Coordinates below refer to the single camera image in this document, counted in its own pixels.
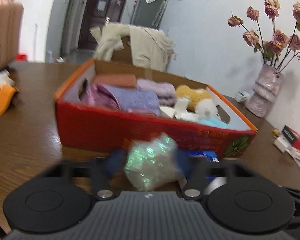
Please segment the iridescent white mesh pouf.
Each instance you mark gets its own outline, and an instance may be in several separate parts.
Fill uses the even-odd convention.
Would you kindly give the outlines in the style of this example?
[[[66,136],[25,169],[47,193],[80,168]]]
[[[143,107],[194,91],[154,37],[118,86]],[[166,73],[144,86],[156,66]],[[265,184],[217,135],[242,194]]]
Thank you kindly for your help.
[[[162,133],[151,141],[135,141],[127,155],[125,174],[138,191],[155,189],[184,177],[177,161],[177,143]]]

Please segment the white round sponge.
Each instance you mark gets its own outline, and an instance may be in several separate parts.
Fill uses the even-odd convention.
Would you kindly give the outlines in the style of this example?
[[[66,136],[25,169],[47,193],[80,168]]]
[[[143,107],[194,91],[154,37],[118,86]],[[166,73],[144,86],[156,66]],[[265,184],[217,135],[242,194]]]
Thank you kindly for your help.
[[[184,120],[184,121],[190,121],[190,122],[199,122],[199,115],[196,113],[181,113],[180,115],[180,120]]]

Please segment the light blue fluffy ball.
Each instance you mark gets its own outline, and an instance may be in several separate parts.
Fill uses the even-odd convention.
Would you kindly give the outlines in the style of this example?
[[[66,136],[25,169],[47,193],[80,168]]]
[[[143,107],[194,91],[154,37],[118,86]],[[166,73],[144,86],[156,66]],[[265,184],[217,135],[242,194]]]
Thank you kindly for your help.
[[[210,127],[216,127],[221,129],[228,129],[229,125],[222,120],[218,120],[216,118],[210,118],[210,119],[200,119],[199,123],[201,125],[210,126]]]

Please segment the white wedge sponge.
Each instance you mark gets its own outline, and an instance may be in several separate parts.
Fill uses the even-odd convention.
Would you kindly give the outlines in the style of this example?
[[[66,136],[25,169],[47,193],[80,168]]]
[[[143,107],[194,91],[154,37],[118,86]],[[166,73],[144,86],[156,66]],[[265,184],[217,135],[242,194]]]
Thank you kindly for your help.
[[[174,117],[180,119],[183,113],[187,113],[190,100],[188,98],[178,98],[174,106]]]

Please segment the yellow white plush toy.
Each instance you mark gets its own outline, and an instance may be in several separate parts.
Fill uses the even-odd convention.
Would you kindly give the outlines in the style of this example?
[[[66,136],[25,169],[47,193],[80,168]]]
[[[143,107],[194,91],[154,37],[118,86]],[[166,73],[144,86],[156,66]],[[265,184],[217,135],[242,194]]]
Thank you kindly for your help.
[[[189,100],[187,109],[196,113],[200,119],[221,120],[212,96],[203,88],[192,89],[186,85],[181,85],[176,89],[176,96],[178,99],[187,98]]]

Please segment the lavender knitted cloth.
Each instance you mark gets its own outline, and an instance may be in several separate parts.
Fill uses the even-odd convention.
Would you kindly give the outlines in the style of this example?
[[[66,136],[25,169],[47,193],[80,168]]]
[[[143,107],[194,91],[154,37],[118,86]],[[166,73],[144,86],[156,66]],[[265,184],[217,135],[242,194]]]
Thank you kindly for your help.
[[[99,88],[114,99],[121,111],[160,116],[159,99],[154,92],[109,85],[100,85]]]

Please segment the pink satin scrunchie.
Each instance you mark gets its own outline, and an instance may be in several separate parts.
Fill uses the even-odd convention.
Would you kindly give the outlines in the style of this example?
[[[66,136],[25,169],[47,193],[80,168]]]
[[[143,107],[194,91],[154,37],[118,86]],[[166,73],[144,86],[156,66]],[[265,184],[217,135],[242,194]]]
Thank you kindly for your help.
[[[86,88],[81,98],[81,102],[94,107],[102,107],[121,111],[122,107],[119,103],[115,92],[121,90],[119,87],[94,83]]]

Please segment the lilac fluffy towel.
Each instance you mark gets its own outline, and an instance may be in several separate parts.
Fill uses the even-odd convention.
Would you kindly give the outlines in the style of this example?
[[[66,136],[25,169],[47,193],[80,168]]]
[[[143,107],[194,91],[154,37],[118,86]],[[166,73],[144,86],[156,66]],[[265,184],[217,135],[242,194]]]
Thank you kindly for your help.
[[[175,87],[166,82],[154,82],[148,79],[137,79],[137,87],[143,92],[154,92],[160,105],[173,106],[177,100]]]

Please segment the rust brown felt cloth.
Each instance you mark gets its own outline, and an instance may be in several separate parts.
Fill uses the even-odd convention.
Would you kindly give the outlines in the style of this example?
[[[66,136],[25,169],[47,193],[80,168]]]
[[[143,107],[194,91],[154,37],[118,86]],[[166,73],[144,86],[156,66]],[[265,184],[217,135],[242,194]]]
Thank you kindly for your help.
[[[136,77],[133,74],[98,74],[93,79],[93,84],[131,89],[135,89],[137,87]]]

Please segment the white tissue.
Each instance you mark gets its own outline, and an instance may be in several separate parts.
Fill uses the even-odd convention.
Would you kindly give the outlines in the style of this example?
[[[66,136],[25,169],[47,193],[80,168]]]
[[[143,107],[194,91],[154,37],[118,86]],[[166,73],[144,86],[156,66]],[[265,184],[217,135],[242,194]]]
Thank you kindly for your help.
[[[175,109],[173,107],[160,106],[160,115],[166,119],[174,119]]]

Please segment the red orange cardboard box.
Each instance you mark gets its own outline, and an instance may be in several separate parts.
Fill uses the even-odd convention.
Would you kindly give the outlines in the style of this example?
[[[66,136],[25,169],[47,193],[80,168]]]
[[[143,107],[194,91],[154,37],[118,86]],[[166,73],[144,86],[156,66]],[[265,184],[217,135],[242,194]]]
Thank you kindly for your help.
[[[84,105],[79,99],[79,89],[84,81],[93,81],[98,74],[133,74],[138,78],[168,82],[174,86],[203,88],[230,116],[229,128]],[[180,148],[214,151],[220,158],[238,158],[258,132],[247,117],[210,85],[128,64],[90,59],[59,87],[54,100],[62,145],[88,151],[111,152],[121,147],[128,149],[135,140],[149,141],[166,133]]]

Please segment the small white medicine bottle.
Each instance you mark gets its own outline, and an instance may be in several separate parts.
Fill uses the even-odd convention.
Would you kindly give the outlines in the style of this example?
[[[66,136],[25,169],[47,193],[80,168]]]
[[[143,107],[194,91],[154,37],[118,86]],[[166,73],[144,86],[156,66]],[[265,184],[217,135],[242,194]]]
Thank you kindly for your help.
[[[235,100],[238,103],[242,103],[245,104],[247,103],[247,101],[250,99],[250,94],[246,91],[242,91],[242,92],[237,92],[235,94]]]

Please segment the beige jacket on chair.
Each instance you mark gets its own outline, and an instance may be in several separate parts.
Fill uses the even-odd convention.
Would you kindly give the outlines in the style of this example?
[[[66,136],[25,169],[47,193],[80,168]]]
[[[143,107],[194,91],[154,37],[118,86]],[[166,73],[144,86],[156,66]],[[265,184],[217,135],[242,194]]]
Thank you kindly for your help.
[[[109,23],[94,27],[90,33],[97,42],[94,58],[110,62],[115,51],[124,50],[123,39],[129,38],[132,64],[164,72],[174,54],[173,41],[162,30],[134,25]]]

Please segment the dried pink roses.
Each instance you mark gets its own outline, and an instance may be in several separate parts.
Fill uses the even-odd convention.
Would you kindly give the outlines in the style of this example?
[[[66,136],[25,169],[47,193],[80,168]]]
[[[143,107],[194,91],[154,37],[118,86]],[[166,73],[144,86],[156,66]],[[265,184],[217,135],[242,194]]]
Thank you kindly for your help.
[[[259,23],[260,12],[249,6],[246,16],[257,24],[257,29],[248,29],[244,21],[235,15],[228,18],[228,26],[242,27],[243,40],[254,49],[255,53],[260,52],[264,63],[269,63],[275,71],[281,73],[294,60],[300,61],[300,3],[293,5],[292,15],[295,20],[292,35],[288,36],[276,27],[276,20],[279,18],[281,5],[279,0],[264,0],[264,13],[271,20],[271,40],[266,41],[262,36]]]

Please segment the grey refrigerator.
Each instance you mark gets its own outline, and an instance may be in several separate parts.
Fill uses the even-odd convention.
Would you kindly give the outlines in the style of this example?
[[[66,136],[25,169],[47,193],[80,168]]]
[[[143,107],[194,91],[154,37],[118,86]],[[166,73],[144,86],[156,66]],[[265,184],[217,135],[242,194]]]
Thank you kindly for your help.
[[[130,25],[159,29],[168,0],[136,0]]]

